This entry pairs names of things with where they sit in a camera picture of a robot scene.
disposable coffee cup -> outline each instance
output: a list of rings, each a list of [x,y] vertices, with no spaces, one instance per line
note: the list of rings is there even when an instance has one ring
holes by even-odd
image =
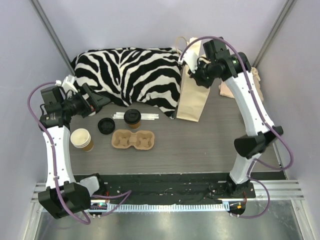
[[[137,129],[141,123],[141,113],[137,109],[129,109],[124,113],[123,119],[129,128]]]
[[[70,141],[77,149],[82,149],[85,152],[89,152],[94,147],[94,142],[91,139],[91,135],[87,129],[78,128],[70,137]]]

led light strip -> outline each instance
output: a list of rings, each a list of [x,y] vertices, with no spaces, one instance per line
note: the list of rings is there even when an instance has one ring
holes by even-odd
[[[108,212],[114,209],[117,205],[107,203],[107,210],[90,210],[91,213]],[[229,211],[229,202],[222,204],[204,204],[204,205],[131,205],[124,204],[117,208],[114,212],[117,213],[141,213],[141,212],[221,212]]]

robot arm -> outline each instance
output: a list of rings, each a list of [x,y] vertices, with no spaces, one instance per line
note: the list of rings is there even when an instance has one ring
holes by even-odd
[[[76,183],[71,169],[69,141],[70,122],[74,115],[86,116],[98,112],[110,99],[94,93],[87,84],[80,89],[74,86],[75,77],[67,76],[63,82],[56,81],[55,86],[41,90],[46,114],[42,111],[40,122],[50,133],[55,148],[56,169],[58,185],[63,194],[63,199],[73,213],[86,210],[91,205],[90,197],[94,192],[104,188],[100,184],[99,175],[94,174]],[[47,180],[46,191],[38,194],[40,204],[56,219],[67,216],[57,198],[54,180],[54,160],[52,146],[47,134],[43,133],[47,149]]]
[[[192,50],[187,50],[179,61],[181,64],[186,63],[189,66],[188,73],[191,78],[195,79],[198,86],[209,88],[214,79],[221,78],[231,90],[240,109],[246,135],[234,140],[237,156],[227,178],[228,191],[231,195],[236,196],[242,194],[249,184],[247,174],[252,162],[261,156],[266,147],[276,139],[276,136],[265,126],[258,113],[237,57],[230,55],[226,45],[219,40],[210,40],[203,44],[203,48],[209,63],[199,61],[198,56]],[[253,86],[252,91],[255,96],[258,96],[257,89],[254,87],[250,63],[244,53],[239,52],[239,55],[246,68],[250,85]],[[256,100],[265,122],[282,135],[282,127],[274,125],[260,98],[258,97]]]

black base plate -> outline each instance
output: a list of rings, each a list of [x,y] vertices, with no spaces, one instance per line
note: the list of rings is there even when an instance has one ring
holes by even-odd
[[[231,197],[225,183],[218,183],[227,178],[228,173],[184,173],[184,174],[124,174],[101,175],[107,183],[110,196],[132,190],[126,204],[134,205],[203,205],[219,204],[221,199],[244,198],[243,195]],[[79,181],[83,175],[76,175]],[[283,180],[283,172],[256,172],[252,177],[259,180]],[[245,190],[248,199],[255,198],[253,184]],[[112,200],[117,204],[120,199]]]

gray tabletop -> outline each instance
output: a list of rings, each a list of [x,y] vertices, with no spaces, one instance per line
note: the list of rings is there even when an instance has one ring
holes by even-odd
[[[219,95],[216,81],[202,112],[199,122],[170,119],[157,107],[134,103],[120,107],[113,103],[105,106],[94,116],[75,116],[71,132],[87,129],[94,141],[90,152],[83,152],[70,145],[70,157],[74,174],[139,174],[139,173],[203,173],[229,172],[236,159],[233,142],[246,133],[240,111],[234,99]],[[102,118],[112,118],[116,112],[130,108],[141,113],[159,114],[159,119],[142,120],[138,130],[155,134],[154,147],[150,150],[116,149],[111,145],[112,134],[103,135],[98,130]],[[115,129],[129,129],[123,119],[115,119]],[[272,146],[262,155],[266,163],[278,167]],[[256,164],[254,171],[269,171]]]

